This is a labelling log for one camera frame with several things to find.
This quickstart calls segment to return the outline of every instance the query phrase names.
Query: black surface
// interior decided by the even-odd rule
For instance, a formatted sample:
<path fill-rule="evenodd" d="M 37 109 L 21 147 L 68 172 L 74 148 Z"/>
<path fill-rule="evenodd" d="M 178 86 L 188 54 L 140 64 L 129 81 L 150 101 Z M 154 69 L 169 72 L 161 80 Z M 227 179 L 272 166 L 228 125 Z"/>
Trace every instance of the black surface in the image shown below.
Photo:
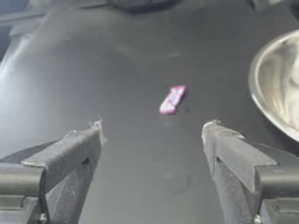
<path fill-rule="evenodd" d="M 0 77 L 0 156 L 102 118 L 106 145 L 81 223 L 222 223 L 201 152 L 210 119 L 297 151 L 248 93 L 259 48 L 296 29 L 285 5 L 255 13 L 243 1 L 182 1 L 129 15 L 57 13 Z M 172 85 L 189 93 L 158 115 Z"/>
<path fill-rule="evenodd" d="M 144 12 L 158 10 L 176 2 L 176 0 L 108 0 L 118 9 L 125 11 Z"/>

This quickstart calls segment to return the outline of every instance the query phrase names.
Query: bowl rim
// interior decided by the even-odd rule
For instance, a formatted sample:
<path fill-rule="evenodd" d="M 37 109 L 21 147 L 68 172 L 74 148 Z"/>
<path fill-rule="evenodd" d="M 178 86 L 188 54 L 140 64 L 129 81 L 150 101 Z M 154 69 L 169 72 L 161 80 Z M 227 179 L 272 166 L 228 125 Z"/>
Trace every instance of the bowl rim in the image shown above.
<path fill-rule="evenodd" d="M 279 44 L 281 44 L 284 41 L 288 40 L 289 36 L 296 36 L 296 35 L 299 38 L 299 30 L 291 31 L 287 34 L 279 36 L 261 47 L 249 66 L 248 88 L 249 88 L 249 93 L 251 93 L 253 102 L 259 110 L 261 111 L 261 113 L 265 115 L 265 118 L 296 142 L 299 142 L 299 130 L 292 128 L 287 124 L 287 122 L 276 115 L 273 110 L 268 107 L 265 99 L 259 89 L 259 85 L 257 85 L 257 71 L 260 68 L 263 58 Z"/>

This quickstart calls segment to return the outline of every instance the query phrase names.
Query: stainless steel bowl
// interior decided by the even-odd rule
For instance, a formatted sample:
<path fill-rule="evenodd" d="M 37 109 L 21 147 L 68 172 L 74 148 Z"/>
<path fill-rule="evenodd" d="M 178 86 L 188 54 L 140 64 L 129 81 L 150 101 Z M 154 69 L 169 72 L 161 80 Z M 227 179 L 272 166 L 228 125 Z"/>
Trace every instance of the stainless steel bowl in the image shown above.
<path fill-rule="evenodd" d="M 265 117 L 299 142 L 299 31 L 287 33 L 261 49 L 248 82 Z"/>

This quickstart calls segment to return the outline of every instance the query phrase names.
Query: metal bowl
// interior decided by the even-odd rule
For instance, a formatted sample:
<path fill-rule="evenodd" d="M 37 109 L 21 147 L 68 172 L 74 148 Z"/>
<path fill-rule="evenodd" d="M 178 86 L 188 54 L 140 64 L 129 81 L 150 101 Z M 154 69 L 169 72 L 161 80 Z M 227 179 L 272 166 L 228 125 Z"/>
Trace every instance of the metal bowl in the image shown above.
<path fill-rule="evenodd" d="M 287 33 L 261 49 L 248 82 L 267 119 L 299 142 L 299 31 Z"/>

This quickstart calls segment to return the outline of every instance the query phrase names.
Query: black table surface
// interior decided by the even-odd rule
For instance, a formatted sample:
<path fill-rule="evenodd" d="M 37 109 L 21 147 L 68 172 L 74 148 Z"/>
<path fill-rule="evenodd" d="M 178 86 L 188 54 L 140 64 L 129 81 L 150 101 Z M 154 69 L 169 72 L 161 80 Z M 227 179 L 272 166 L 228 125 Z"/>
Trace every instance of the black table surface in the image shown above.
<path fill-rule="evenodd" d="M 181 1 L 134 15 L 56 11 L 0 73 L 0 156 L 102 119 L 106 144 L 80 223 L 222 223 L 201 125 L 220 119 L 296 153 L 248 92 L 257 50 L 296 27 L 285 4 L 256 13 L 239 0 Z M 160 115 L 181 84 L 176 115 Z"/>

